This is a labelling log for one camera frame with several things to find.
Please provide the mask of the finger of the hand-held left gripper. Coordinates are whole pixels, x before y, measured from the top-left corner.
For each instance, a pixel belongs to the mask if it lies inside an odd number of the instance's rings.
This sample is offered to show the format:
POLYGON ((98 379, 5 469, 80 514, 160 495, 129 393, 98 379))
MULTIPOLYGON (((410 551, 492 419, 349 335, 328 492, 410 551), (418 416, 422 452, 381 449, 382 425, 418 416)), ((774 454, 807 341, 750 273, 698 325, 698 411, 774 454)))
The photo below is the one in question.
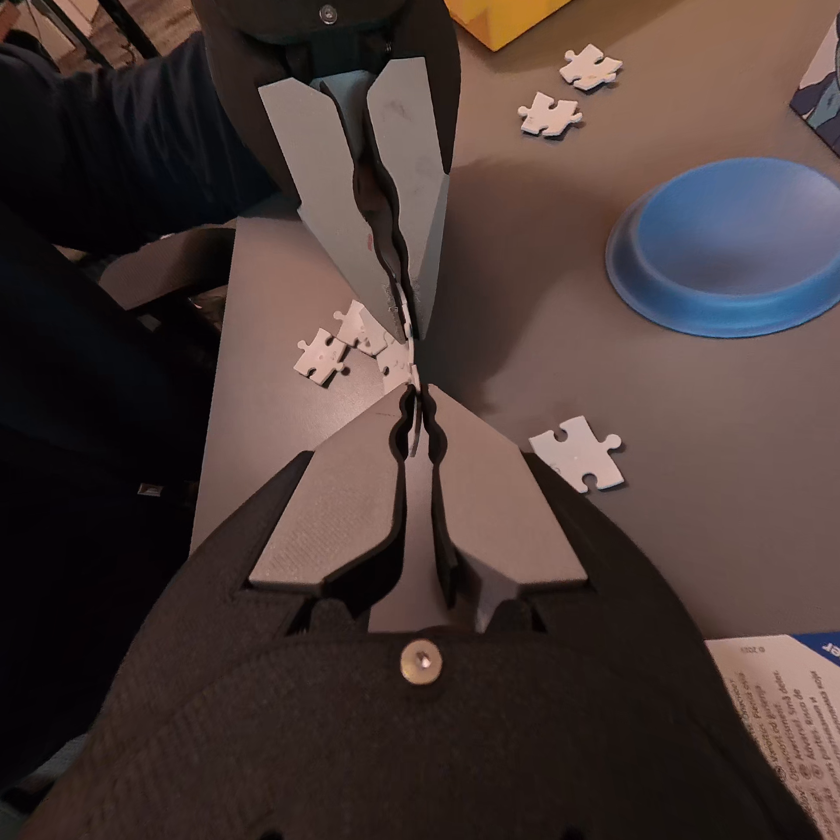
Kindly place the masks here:
POLYGON ((374 249, 394 292, 405 295, 415 340, 423 340, 434 309, 449 188, 426 60, 390 60, 366 93, 364 120, 385 201, 373 215, 374 249))
POLYGON ((405 343, 392 277, 356 200, 356 161, 339 104, 329 91, 295 78, 258 93, 299 195, 302 222, 371 315, 405 343))

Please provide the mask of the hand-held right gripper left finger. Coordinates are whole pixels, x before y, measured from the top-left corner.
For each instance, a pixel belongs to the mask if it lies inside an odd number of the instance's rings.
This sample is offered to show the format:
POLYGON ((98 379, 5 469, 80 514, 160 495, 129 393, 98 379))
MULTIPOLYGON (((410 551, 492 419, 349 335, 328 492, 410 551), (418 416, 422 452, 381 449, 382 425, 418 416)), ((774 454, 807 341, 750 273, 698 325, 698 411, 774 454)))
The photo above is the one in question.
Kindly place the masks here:
POLYGON ((369 611, 403 572, 413 385, 386 394, 308 454, 248 582, 369 611))

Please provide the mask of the person's left forearm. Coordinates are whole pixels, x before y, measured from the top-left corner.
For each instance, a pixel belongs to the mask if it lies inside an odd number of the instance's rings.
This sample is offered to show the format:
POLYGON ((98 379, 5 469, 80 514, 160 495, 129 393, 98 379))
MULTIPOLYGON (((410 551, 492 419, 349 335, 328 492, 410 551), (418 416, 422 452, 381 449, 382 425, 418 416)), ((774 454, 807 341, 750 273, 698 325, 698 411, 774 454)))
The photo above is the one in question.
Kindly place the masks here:
POLYGON ((124 255, 278 191, 225 113, 199 33, 70 76, 2 44, 1 105, 2 203, 53 245, 124 255))

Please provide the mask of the white instruction leaflet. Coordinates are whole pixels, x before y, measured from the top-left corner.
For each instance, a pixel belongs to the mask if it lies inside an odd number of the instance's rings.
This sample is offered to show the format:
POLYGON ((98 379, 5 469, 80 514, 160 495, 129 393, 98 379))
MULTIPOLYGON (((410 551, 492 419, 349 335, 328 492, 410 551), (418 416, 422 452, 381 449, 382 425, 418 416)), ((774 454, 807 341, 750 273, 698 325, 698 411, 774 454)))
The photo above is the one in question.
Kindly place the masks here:
POLYGON ((839 633, 707 641, 764 758, 823 838, 839 838, 839 633))

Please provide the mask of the blue round puzzle stand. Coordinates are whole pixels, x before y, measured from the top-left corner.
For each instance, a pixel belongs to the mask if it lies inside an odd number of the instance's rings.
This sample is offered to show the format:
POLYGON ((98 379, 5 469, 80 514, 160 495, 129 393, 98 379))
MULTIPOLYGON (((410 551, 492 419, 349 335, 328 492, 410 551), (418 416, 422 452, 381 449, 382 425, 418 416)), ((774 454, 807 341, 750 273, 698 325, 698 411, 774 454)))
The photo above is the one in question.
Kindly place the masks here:
POLYGON ((715 161, 631 205, 605 247, 630 309, 710 339, 793 329, 839 300, 839 187, 804 164, 715 161))

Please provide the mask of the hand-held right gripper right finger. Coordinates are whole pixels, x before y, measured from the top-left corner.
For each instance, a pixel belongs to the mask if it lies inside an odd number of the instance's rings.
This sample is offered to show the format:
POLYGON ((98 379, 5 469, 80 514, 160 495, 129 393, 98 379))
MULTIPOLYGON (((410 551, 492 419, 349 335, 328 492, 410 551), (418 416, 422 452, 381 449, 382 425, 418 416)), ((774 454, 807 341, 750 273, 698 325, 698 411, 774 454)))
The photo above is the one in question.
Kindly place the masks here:
POLYGON ((506 601, 584 586, 588 575, 518 446, 427 386, 437 577, 484 632, 506 601))

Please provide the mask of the cartoon puzzle box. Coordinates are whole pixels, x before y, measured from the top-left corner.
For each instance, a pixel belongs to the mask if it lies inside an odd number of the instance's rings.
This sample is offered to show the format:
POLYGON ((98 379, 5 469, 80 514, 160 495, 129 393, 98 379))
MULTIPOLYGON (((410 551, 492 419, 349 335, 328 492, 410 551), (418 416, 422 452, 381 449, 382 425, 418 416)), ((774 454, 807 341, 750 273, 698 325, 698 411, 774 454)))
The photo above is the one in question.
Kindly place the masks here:
POLYGON ((789 107, 839 156, 839 15, 827 30, 789 107))

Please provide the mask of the yellow storage bin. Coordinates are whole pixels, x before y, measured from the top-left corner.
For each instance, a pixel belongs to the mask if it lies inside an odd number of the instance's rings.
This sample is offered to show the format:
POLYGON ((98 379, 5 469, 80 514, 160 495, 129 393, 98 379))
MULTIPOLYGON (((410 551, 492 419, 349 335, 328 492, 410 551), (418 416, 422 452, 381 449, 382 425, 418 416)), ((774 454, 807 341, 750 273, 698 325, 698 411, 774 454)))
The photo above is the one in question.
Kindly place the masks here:
POLYGON ((490 49, 498 51, 539 25, 570 1, 446 1, 451 18, 490 49))

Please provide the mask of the person's dark clothed body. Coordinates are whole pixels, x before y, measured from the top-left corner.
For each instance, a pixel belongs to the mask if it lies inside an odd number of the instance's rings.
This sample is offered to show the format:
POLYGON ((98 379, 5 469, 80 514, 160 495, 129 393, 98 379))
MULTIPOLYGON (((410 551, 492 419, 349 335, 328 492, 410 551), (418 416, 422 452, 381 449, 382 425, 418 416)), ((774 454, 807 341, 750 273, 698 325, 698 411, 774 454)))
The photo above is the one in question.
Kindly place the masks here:
POLYGON ((188 556, 213 378, 6 206, 2 792, 86 732, 188 556))

